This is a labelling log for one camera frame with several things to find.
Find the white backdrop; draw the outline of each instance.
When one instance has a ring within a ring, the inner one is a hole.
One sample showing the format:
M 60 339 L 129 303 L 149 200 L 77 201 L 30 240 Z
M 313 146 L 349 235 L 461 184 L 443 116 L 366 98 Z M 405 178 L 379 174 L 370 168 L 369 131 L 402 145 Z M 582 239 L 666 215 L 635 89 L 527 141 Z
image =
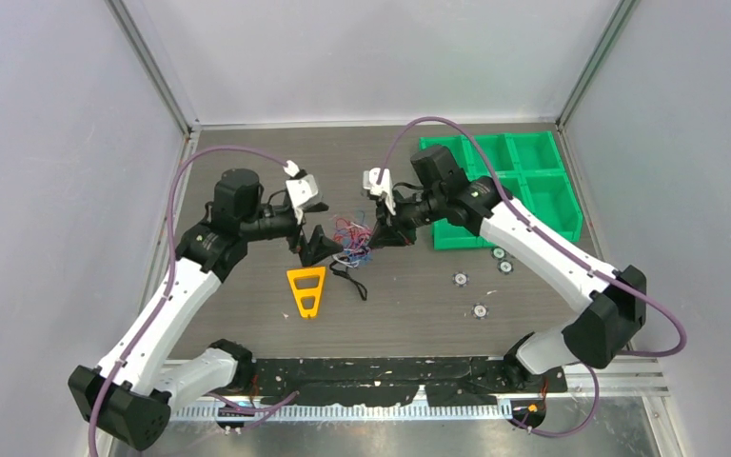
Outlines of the white backdrop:
M 607 257 L 687 328 L 662 367 L 688 455 L 731 455 L 731 1 L 641 2 L 567 133 Z M 677 332 L 650 312 L 636 341 Z
M 139 1 L 204 125 L 554 120 L 618 3 Z
M 138 314 L 182 145 L 105 2 L 0 0 L 0 456 L 84 455 L 67 380 Z

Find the gray tabletop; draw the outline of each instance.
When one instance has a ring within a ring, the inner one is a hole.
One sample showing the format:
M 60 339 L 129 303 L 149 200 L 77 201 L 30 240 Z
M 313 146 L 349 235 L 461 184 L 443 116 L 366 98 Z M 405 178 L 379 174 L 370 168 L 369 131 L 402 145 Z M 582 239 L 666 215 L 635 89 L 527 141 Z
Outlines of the gray tabletop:
M 478 133 L 541 131 L 552 124 L 469 126 Z M 237 144 L 267 149 L 313 173 L 331 206 L 311 214 L 308 223 L 334 230 L 333 216 L 366 211 L 374 205 L 360 194 L 362 173 L 378 166 L 396 127 L 238 129 L 205 131 L 198 149 Z M 390 162 L 394 181 L 415 181 L 408 158 L 419 136 L 447 136 L 446 127 L 422 126 L 400 144 Z M 219 153 L 195 163 L 180 216 L 180 228 L 197 222 L 214 184 L 231 168 L 255 169 L 266 194 L 284 187 L 285 175 L 274 164 L 240 153 Z M 584 227 L 578 245 L 594 253 Z M 365 357 L 502 355 L 533 330 L 563 323 L 573 314 L 562 298 L 521 262 L 502 275 L 488 249 L 436 251 L 429 228 L 419 230 L 413 247 L 385 248 L 373 261 L 352 272 L 368 287 L 361 301 L 355 288 L 328 275 L 316 319 L 298 314 L 286 271 L 298 268 L 296 256 L 281 240 L 252 243 L 249 253 L 221 289 L 200 309 L 170 358 L 192 358 L 219 338 L 236 341 L 257 357 Z M 458 288 L 452 274 L 463 271 L 469 285 Z M 484 303 L 486 319 L 470 315 Z

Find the yellow plastic bracket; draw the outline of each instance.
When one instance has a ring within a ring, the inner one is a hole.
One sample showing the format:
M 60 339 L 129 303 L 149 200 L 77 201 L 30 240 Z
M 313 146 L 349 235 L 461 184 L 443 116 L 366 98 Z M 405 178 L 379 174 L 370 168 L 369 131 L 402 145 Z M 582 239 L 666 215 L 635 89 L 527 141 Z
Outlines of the yellow plastic bracket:
M 298 281 L 318 278 L 318 286 L 314 288 L 298 288 Z M 326 279 L 326 267 L 298 268 L 287 271 L 287 280 L 290 282 L 292 296 L 298 306 L 298 313 L 305 319 L 318 317 L 318 310 L 321 308 L 321 293 L 324 291 L 324 279 Z M 304 307 L 304 300 L 312 299 L 312 308 Z

